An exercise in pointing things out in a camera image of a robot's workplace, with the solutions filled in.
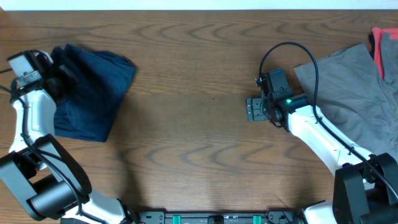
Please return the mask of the navy blue shorts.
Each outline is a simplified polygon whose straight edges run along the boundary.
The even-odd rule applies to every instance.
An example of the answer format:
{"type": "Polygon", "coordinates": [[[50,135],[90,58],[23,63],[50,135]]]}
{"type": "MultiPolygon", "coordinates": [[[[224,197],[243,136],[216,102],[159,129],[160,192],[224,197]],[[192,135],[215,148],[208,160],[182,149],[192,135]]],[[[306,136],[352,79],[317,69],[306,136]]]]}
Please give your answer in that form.
{"type": "Polygon", "coordinates": [[[113,52],[87,51],[71,44],[54,48],[51,56],[78,79],[76,87],[57,106],[55,134],[106,142],[136,66],[113,52]]]}

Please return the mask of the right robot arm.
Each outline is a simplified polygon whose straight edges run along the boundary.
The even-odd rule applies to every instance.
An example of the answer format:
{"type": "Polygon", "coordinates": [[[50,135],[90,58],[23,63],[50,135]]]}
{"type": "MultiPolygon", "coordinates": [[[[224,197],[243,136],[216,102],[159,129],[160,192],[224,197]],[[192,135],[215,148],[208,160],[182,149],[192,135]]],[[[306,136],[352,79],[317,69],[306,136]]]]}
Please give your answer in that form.
{"type": "Polygon", "coordinates": [[[284,223],[397,223],[397,161],[357,145],[305,96],[274,105],[266,97],[246,100],[249,121],[269,121],[302,140],[333,174],[333,200],[282,214],[284,223]]]}

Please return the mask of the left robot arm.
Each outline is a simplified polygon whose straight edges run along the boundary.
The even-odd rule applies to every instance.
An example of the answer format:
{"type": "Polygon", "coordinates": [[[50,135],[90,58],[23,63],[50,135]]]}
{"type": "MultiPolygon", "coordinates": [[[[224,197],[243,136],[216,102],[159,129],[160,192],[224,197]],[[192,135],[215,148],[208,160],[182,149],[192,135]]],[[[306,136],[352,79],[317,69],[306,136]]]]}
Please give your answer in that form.
{"type": "Polygon", "coordinates": [[[74,74],[41,50],[8,58],[16,74],[10,104],[16,111],[16,133],[1,158],[1,180],[37,221],[60,223],[139,223],[117,198],[95,190],[82,166],[55,139],[57,103],[76,84],[74,74]]]}

